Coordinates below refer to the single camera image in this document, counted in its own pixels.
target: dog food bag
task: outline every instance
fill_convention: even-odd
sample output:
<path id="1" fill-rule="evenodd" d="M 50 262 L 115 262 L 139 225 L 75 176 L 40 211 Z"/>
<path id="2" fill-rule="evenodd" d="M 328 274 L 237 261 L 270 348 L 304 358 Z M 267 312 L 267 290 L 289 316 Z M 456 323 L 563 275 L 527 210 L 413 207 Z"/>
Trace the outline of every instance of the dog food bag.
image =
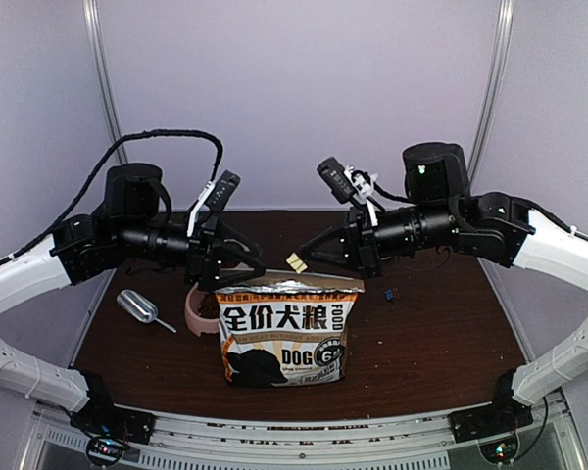
<path id="1" fill-rule="evenodd" d="M 346 320 L 363 291 L 360 280 L 290 271 L 216 291 L 226 380 L 245 387 L 340 380 Z"/>

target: silver scoop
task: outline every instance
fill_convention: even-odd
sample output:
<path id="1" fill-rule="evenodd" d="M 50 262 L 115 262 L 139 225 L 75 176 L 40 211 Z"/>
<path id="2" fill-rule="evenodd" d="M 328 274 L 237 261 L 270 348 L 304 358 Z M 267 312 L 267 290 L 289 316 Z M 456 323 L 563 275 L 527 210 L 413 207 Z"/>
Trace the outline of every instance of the silver scoop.
<path id="1" fill-rule="evenodd" d="M 152 323 L 153 321 L 156 321 L 173 333 L 176 333 L 176 328 L 157 318 L 159 313 L 157 306 L 141 294 L 131 291 L 130 289 L 125 289 L 118 294 L 117 301 L 119 306 L 137 318 L 140 322 Z"/>

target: pink bowl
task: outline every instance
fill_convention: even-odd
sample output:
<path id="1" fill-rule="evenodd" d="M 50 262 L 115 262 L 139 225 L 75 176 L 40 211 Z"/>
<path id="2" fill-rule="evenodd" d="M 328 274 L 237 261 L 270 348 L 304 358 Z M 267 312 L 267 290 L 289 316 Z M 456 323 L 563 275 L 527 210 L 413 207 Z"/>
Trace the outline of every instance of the pink bowl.
<path id="1" fill-rule="evenodd" d="M 201 318 L 198 315 L 198 307 L 206 295 L 206 292 L 199 291 L 197 285 L 194 285 L 185 299 L 185 322 L 196 336 L 201 336 L 203 333 L 216 334 L 219 332 L 217 318 Z"/>

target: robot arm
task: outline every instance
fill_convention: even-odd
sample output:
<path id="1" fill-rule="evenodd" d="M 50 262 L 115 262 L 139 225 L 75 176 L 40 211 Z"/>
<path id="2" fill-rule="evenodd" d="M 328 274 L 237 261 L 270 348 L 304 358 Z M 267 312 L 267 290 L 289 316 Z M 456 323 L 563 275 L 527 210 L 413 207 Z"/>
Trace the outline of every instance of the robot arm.
<path id="1" fill-rule="evenodd" d="M 183 132 L 188 136 L 209 135 Z M 176 131 L 131 135 L 148 138 L 176 135 Z M 205 291 L 264 274 L 260 247 L 220 219 L 239 185 L 237 175 L 225 171 L 217 181 L 210 181 L 184 223 L 170 220 L 171 200 L 161 178 L 161 170 L 151 164 L 110 168 L 104 201 L 92 214 L 55 223 L 49 234 L 31 248 L 0 260 L 0 313 L 119 267 L 127 259 L 182 267 L 185 281 L 198 283 Z M 164 219 L 159 215 L 160 202 L 166 207 Z M 249 268 L 221 269 L 228 260 L 244 262 Z M 57 367 L 1 339 L 0 387 L 62 407 L 81 429 L 93 434 L 113 434 L 120 429 L 123 435 L 125 425 L 132 441 L 147 443 L 152 430 L 152 415 L 114 406 L 99 375 Z"/>
<path id="2" fill-rule="evenodd" d="M 405 201 L 411 206 L 380 211 L 375 220 L 355 206 L 343 225 L 327 229 L 301 247 L 301 258 L 357 271 L 370 278 L 382 275 L 384 259 L 446 246 L 504 267 L 543 272 L 588 291 L 588 236 L 530 201 L 502 193 L 471 196 L 464 155 L 457 145 L 420 144 L 407 149 L 403 158 L 409 197 Z M 318 167 L 320 176 L 341 203 L 352 202 L 358 194 L 351 177 L 354 171 L 345 169 L 334 158 Z M 376 186 L 372 178 L 368 180 Z M 341 243 L 339 251 L 323 249 L 336 240 Z M 505 416 L 511 414 L 527 418 L 529 406 L 586 370 L 588 318 L 551 351 L 502 376 L 493 404 L 484 413 L 491 418 L 493 409 L 503 410 L 499 421 L 505 421 Z M 473 412 L 468 420 L 462 412 L 454 413 L 451 419 L 456 439 L 485 437 L 501 432 L 502 425 L 505 428 L 501 422 L 491 429 L 479 429 L 470 423 L 472 418 L 483 421 L 477 416 L 483 418 L 484 413 Z M 517 419 L 512 424 L 522 422 Z"/>

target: black cable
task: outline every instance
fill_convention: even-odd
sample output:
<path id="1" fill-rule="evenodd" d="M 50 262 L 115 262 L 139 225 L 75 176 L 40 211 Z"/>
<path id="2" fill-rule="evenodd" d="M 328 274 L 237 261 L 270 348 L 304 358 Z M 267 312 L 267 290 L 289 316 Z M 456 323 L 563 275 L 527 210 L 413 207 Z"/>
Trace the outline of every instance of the black cable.
<path id="1" fill-rule="evenodd" d="M 360 169 L 355 169 L 353 170 L 353 175 L 360 175 L 362 176 L 368 184 L 372 184 L 372 178 L 370 178 L 370 175 L 368 174 L 367 171 L 362 171 Z M 406 203 L 406 204 L 412 204 L 412 201 L 410 201 L 408 198 L 404 197 L 404 196 L 396 196 L 392 193 L 388 193 L 385 189 L 383 189 L 381 186 L 379 186 L 379 183 L 374 183 L 374 190 L 379 193 L 379 196 L 381 196 L 382 198 L 385 198 L 389 201 L 396 201 L 398 203 Z"/>
<path id="2" fill-rule="evenodd" d="M 559 217 L 557 217 L 554 213 L 547 211 L 545 208 L 543 208 L 539 204 L 534 203 L 533 201 L 529 201 L 528 199 L 523 199 L 523 198 L 513 198 L 513 200 L 518 201 L 522 204 L 526 204 L 531 209 L 539 211 L 545 217 L 547 217 L 547 220 L 556 224 L 559 228 L 561 228 L 565 232 L 572 233 L 572 229 L 570 228 L 570 225 L 565 223 L 563 220 L 561 220 Z M 581 238 L 582 240 L 585 240 L 586 242 L 588 242 L 588 235 L 586 235 L 585 233 L 575 232 L 574 236 L 577 238 Z"/>
<path id="3" fill-rule="evenodd" d="M 392 193 L 388 193 L 385 189 L 383 189 L 381 186 L 379 186 L 379 183 L 374 183 L 374 190 L 377 193 L 379 193 L 379 196 L 381 196 L 382 198 L 385 198 L 389 201 L 396 201 L 398 203 L 413 204 L 413 202 L 410 201 L 409 198 L 406 198 L 404 196 L 396 196 Z"/>
<path id="4" fill-rule="evenodd" d="M 116 142 L 114 142 L 111 147 L 109 147 L 107 152 L 105 152 L 105 155 L 103 155 L 103 157 L 96 164 L 96 166 L 93 168 L 91 173 L 89 173 L 89 175 L 87 176 L 87 179 L 85 179 L 85 183 L 82 185 L 82 187 L 80 188 L 80 191 L 78 191 L 78 193 L 76 194 L 76 196 L 74 197 L 72 202 L 68 205 L 68 207 L 63 212 L 61 212 L 61 214 L 55 219 L 55 221 L 52 222 L 52 224 L 48 228 L 46 228 L 42 233 L 37 235 L 35 238 L 33 238 L 30 242 L 28 242 L 26 245 L 21 247 L 16 252 L 12 253 L 9 257 L 1 258 L 0 259 L 0 266 L 3 264 L 6 264 L 7 262 L 9 262 L 13 258 L 17 258 L 17 257 L 23 255 L 24 253 L 26 253 L 30 249 L 34 248 L 44 238 L 46 238 L 48 235 L 50 235 L 59 226 L 59 224 L 61 222 L 64 221 L 64 219 L 68 216 L 68 214 L 70 214 L 70 212 L 72 212 L 74 210 L 76 205 L 80 202 L 82 197 L 85 195 L 85 193 L 89 189 L 89 186 L 91 186 L 91 183 L 93 182 L 94 178 L 96 177 L 96 175 L 98 174 L 100 169 L 103 167 L 103 165 L 107 162 L 109 157 L 118 149 L 118 147 L 120 145 L 124 144 L 125 142 L 130 142 L 133 140 L 144 140 L 144 139 L 150 139 L 153 137 L 193 137 L 193 138 L 197 138 L 197 139 L 205 139 L 205 140 L 210 141 L 212 144 L 214 144 L 216 146 L 216 159 L 214 160 L 214 169 L 212 171 L 211 179 L 213 180 L 216 178 L 216 174 L 218 173 L 218 167 L 220 166 L 220 163 L 222 160 L 222 154 L 224 152 L 224 148 L 223 148 L 222 142 L 215 135 L 212 135 L 208 132 L 204 132 L 202 130 L 183 130 L 183 129 L 154 129 L 154 130 L 145 130 L 145 131 L 139 132 L 137 134 L 124 135 L 120 139 L 118 139 Z"/>
<path id="5" fill-rule="evenodd" d="M 385 207 L 381 205 L 381 203 L 379 203 L 373 196 L 369 196 L 368 197 L 370 199 L 370 201 L 372 202 L 372 204 L 379 209 L 379 212 L 381 213 L 385 213 Z"/>
<path id="6" fill-rule="evenodd" d="M 74 418 L 72 417 L 72 414 L 67 411 L 65 408 L 63 408 L 62 406 L 59 406 L 59 408 L 66 413 L 66 416 L 68 416 L 68 419 L 70 419 L 70 425 L 77 428 L 78 431 L 80 431 L 82 434 L 84 434 L 85 436 L 87 436 L 89 439 L 93 439 L 94 435 L 91 434 L 89 431 L 87 431 L 86 429 L 83 429 L 80 427 L 80 425 L 74 420 Z"/>
<path id="7" fill-rule="evenodd" d="M 414 269 L 412 267 L 403 266 L 400 263 L 399 263 L 399 266 L 401 266 L 406 271 L 427 272 L 427 271 L 432 271 L 434 269 L 437 269 L 438 267 L 444 266 L 447 262 L 449 262 L 449 259 L 451 259 L 451 249 L 449 247 L 436 247 L 435 253 L 437 253 L 438 255 L 442 255 L 443 253 L 446 253 L 446 257 L 444 259 L 442 259 L 440 262 L 438 262 L 435 266 L 425 267 L 422 269 Z"/>
<path id="8" fill-rule="evenodd" d="M 540 438 L 542 437 L 542 435 L 545 432 L 545 428 L 547 427 L 547 422 L 549 421 L 549 402 L 547 401 L 547 397 L 542 397 L 542 400 L 545 403 L 545 419 L 542 421 L 542 426 L 540 426 L 540 431 L 538 431 L 538 434 L 536 435 L 536 438 L 533 440 L 533 443 L 531 443 L 531 445 L 525 450 L 525 452 L 523 452 L 518 457 L 514 458 L 514 463 L 517 463 L 519 460 L 524 458 L 528 453 L 530 453 L 531 450 L 534 447 L 536 447 L 536 444 L 538 444 L 538 441 L 540 441 Z"/>
<path id="9" fill-rule="evenodd" d="M 474 232 L 474 227 L 460 214 L 460 195 L 451 196 L 448 200 L 449 212 L 455 218 L 455 222 L 465 232 Z"/>

